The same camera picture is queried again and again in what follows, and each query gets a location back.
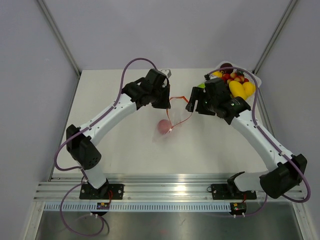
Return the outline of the green cabbage-like vegetable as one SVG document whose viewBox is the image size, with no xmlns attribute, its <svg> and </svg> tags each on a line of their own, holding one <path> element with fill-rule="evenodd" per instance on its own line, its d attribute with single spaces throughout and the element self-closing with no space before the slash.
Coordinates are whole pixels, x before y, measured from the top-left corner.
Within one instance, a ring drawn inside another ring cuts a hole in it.
<svg viewBox="0 0 320 240">
<path fill-rule="evenodd" d="M 201 84 L 199 84 L 197 87 L 204 89 L 204 88 L 205 88 L 205 84 L 204 84 L 204 83 L 201 83 Z"/>
</svg>

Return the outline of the yellow mango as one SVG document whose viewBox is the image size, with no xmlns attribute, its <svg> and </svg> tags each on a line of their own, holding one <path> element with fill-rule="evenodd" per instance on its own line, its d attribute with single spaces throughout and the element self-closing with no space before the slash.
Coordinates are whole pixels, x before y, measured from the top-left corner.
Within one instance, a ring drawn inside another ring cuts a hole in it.
<svg viewBox="0 0 320 240">
<path fill-rule="evenodd" d="M 229 90 L 234 97 L 241 97 L 246 100 L 248 98 L 245 89 L 241 83 L 238 81 L 232 80 L 228 84 Z"/>
</svg>

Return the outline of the red apple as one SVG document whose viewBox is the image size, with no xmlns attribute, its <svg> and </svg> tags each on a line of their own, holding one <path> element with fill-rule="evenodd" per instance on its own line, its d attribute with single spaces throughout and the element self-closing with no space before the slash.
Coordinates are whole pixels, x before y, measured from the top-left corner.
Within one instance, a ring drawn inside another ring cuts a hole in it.
<svg viewBox="0 0 320 240">
<path fill-rule="evenodd" d="M 157 131 L 161 135 L 168 134 L 172 131 L 172 124 L 169 120 L 167 119 L 162 119 L 158 122 L 157 124 Z"/>
</svg>

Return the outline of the clear zip bag orange zipper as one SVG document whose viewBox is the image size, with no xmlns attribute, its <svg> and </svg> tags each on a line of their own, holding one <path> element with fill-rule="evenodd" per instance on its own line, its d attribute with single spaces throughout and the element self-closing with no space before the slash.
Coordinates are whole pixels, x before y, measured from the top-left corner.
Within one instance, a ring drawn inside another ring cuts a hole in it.
<svg viewBox="0 0 320 240">
<path fill-rule="evenodd" d="M 151 142 L 160 143 L 170 138 L 188 121 L 192 112 L 186 110 L 189 99 L 184 96 L 171 96 L 169 98 L 170 108 L 165 110 L 165 115 L 160 119 L 154 129 Z"/>
</svg>

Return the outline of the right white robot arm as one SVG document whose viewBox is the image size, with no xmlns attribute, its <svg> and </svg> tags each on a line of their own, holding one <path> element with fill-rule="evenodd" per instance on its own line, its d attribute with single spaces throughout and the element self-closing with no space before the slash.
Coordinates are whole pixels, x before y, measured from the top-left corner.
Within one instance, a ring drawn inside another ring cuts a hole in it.
<svg viewBox="0 0 320 240">
<path fill-rule="evenodd" d="M 221 78 L 207 80 L 204 87 L 194 86 L 186 110 L 225 120 L 242 134 L 263 160 L 267 168 L 265 172 L 243 171 L 228 179 L 226 190 L 230 197 L 239 198 L 247 191 L 264 191 L 277 199 L 305 179 L 307 159 L 302 154 L 294 155 L 281 145 L 258 122 L 245 99 L 231 97 Z"/>
</svg>

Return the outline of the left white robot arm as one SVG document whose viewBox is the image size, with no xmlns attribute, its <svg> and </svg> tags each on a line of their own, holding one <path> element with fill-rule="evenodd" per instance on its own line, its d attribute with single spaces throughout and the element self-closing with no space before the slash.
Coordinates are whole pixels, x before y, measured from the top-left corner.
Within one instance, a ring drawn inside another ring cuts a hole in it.
<svg viewBox="0 0 320 240">
<path fill-rule="evenodd" d="M 81 186 L 81 200 L 123 198 L 124 185 L 109 183 L 99 165 L 102 154 L 97 145 L 113 127 L 141 107 L 151 105 L 155 109 L 169 109 L 170 76 L 169 69 L 150 69 L 146 76 L 126 84 L 120 96 L 96 117 L 80 127 L 72 124 L 67 128 L 66 150 L 81 166 L 88 180 Z"/>
</svg>

